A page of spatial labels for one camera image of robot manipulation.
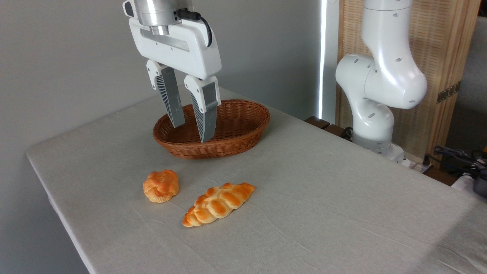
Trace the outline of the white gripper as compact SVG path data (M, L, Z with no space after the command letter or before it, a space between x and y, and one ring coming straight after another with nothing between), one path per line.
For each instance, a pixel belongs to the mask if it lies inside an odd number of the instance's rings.
M212 38L208 47L207 28L201 21L182 20L169 26L169 34L164 36L154 35L135 18L129 19L129 28L139 53L151 59L146 63L151 86L159 92L173 127L185 123L176 69L189 74L184 84L191 93L201 143L212 139L217 108L221 105L218 80L214 76L221 70L216 38Z

